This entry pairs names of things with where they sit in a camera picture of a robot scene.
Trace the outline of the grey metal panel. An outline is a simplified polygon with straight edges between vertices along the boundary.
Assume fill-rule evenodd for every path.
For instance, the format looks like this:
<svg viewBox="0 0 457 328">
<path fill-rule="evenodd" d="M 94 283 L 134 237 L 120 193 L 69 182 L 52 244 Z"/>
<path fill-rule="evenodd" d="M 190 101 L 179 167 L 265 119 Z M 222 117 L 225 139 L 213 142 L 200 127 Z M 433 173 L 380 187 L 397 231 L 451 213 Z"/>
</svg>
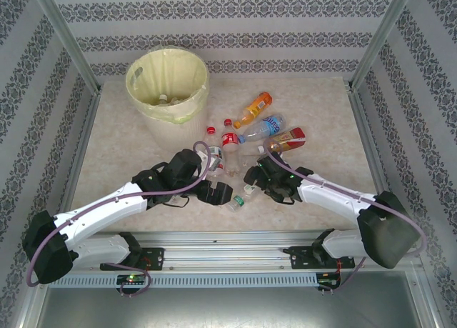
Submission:
<svg viewBox="0 0 457 328">
<path fill-rule="evenodd" d="M 311 287 L 50 289 L 36 328 L 443 328 L 404 272 L 361 272 L 343 289 Z"/>
</svg>

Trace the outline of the aluminium frame post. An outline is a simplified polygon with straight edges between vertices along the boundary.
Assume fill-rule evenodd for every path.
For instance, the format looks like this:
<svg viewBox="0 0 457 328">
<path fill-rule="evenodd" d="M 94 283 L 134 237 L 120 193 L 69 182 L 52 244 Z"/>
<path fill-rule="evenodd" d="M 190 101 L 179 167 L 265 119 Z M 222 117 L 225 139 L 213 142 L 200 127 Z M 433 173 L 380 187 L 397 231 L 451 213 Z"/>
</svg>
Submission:
<svg viewBox="0 0 457 328">
<path fill-rule="evenodd" d="M 345 83 L 348 93 L 353 93 L 357 90 L 361 82 L 364 80 L 370 67 L 375 61 L 381 47 L 386 42 L 396 20 L 403 11 L 404 6 L 408 0 L 392 0 L 389 4 L 384 17 L 381 20 L 373 38 L 368 44 L 368 48 L 362 56 L 352 78 Z"/>
<path fill-rule="evenodd" d="M 67 24 L 63 14 L 61 13 L 57 3 L 54 0 L 37 0 L 40 7 L 50 21 L 57 33 L 61 43 L 68 51 L 69 56 L 75 63 L 76 68 L 82 75 L 86 85 L 92 91 L 99 91 L 100 83 L 97 81 L 94 72 L 92 71 L 88 61 L 86 60 L 76 38 L 72 34 L 69 25 Z"/>
</svg>

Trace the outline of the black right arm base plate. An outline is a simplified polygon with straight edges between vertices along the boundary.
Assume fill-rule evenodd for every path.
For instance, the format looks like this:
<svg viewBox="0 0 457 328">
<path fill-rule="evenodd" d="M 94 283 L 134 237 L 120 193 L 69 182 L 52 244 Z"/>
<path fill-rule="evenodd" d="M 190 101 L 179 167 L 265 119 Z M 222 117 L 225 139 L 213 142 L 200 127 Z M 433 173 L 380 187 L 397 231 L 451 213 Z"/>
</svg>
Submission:
<svg viewBox="0 0 457 328">
<path fill-rule="evenodd" d="M 333 258 L 320 247 L 296 246 L 282 252 L 289 255 L 292 269 L 353 269 L 356 266 L 353 258 Z"/>
</svg>

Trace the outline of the small circuit board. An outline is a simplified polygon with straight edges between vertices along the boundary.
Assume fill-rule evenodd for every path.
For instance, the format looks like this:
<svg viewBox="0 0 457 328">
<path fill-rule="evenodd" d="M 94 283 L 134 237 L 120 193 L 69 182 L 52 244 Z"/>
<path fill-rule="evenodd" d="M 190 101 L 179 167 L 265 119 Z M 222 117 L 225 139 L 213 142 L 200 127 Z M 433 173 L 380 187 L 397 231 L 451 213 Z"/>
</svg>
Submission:
<svg viewBox="0 0 457 328">
<path fill-rule="evenodd" d="M 321 287 L 336 289 L 341 284 L 341 275 L 339 273 L 318 273 L 317 282 Z"/>
<path fill-rule="evenodd" d="M 116 284 L 121 286 L 131 285 L 131 286 L 143 286 L 146 283 L 146 278 L 144 275 L 139 274 L 130 274 L 130 275 L 119 275 L 116 279 Z"/>
</svg>

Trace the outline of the cream plastic waste bin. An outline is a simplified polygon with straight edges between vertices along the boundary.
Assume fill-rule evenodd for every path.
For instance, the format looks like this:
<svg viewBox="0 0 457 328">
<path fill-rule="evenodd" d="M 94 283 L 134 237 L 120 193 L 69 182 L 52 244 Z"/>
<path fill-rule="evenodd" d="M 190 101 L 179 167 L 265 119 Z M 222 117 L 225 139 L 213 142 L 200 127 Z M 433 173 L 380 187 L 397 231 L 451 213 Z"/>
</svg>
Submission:
<svg viewBox="0 0 457 328">
<path fill-rule="evenodd" d="M 204 139 L 207 127 L 207 102 L 193 119 L 183 124 L 171 124 L 142 115 L 154 141 L 166 151 L 191 148 L 194 142 Z"/>
</svg>

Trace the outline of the red-cap bottle red white label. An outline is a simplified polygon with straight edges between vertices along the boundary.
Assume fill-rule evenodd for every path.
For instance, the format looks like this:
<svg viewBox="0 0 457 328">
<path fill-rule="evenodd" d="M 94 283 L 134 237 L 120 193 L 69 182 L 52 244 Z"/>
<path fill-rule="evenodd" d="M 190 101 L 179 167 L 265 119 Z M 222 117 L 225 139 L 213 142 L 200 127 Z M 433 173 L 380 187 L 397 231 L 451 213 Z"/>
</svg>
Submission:
<svg viewBox="0 0 457 328">
<path fill-rule="evenodd" d="M 205 142 L 209 146 L 211 156 L 217 157 L 218 161 L 219 161 L 219 164 L 216 167 L 215 171 L 213 171 L 213 172 L 208 171 L 208 176 L 209 177 L 221 176 L 225 171 L 224 156 L 223 156 L 223 151 L 220 147 L 219 140 L 216 136 L 216 129 L 213 126 L 207 127 Z"/>
</svg>

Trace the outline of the amber tea bottle red label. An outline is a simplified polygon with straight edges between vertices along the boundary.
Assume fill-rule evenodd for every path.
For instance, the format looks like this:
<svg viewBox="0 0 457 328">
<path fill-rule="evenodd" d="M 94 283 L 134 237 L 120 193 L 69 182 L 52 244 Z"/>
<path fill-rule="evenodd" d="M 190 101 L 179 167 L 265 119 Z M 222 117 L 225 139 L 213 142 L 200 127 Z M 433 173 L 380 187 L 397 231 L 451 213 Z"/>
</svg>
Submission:
<svg viewBox="0 0 457 328">
<path fill-rule="evenodd" d="M 303 146 L 306 143 L 306 135 L 300 127 L 296 127 L 271 136 L 265 142 L 270 152 L 281 154 Z"/>
</svg>

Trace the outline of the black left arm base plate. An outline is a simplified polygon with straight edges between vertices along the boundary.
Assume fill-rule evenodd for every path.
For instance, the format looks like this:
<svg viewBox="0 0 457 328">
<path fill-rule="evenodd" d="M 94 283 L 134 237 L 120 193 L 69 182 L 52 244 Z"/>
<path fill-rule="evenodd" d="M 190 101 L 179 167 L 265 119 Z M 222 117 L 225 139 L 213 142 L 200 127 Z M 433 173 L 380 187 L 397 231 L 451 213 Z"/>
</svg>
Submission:
<svg viewBox="0 0 457 328">
<path fill-rule="evenodd" d="M 130 252 L 120 265 L 145 271 L 161 271 L 164 263 L 163 248 L 140 248 Z"/>
</svg>

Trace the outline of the orange juice bottle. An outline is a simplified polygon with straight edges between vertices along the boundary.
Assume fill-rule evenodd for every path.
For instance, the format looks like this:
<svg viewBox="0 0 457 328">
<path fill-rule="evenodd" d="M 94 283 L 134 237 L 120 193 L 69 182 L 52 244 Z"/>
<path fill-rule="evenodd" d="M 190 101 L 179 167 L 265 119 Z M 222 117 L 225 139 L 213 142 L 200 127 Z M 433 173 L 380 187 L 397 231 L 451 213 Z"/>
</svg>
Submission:
<svg viewBox="0 0 457 328">
<path fill-rule="evenodd" d="M 234 123 L 233 127 L 239 129 L 251 124 L 260 113 L 272 104 L 272 97 L 268 92 L 261 92 L 247 107 L 244 108 L 240 118 Z"/>
</svg>

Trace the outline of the clear water bottle blue cap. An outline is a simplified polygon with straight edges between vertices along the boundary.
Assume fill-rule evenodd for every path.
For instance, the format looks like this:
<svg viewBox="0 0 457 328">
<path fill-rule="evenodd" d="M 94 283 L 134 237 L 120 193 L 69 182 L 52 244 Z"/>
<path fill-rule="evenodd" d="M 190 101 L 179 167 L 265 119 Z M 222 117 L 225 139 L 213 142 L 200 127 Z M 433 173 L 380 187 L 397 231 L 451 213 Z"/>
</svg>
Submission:
<svg viewBox="0 0 457 328">
<path fill-rule="evenodd" d="M 274 114 L 258 121 L 238 136 L 241 144 L 260 141 L 273 136 L 286 128 L 286 119 L 282 114 Z"/>
</svg>

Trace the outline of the aluminium mounting rail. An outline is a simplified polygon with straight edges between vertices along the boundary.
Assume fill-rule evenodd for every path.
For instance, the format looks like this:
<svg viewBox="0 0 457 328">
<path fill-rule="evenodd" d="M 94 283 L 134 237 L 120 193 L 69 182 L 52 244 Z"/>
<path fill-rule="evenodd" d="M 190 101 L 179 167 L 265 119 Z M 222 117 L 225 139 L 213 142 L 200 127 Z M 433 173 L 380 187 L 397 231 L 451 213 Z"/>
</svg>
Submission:
<svg viewBox="0 0 457 328">
<path fill-rule="evenodd" d="M 284 254 L 282 249 L 311 246 L 324 231 L 131 234 L 143 248 L 164 249 L 164 263 L 161 271 L 196 269 L 221 272 L 226 270 L 292 269 L 289 255 Z M 74 267 L 70 272 L 89 269 L 104 271 L 100 267 Z M 134 271 L 105 270 L 104 272 Z"/>
</svg>

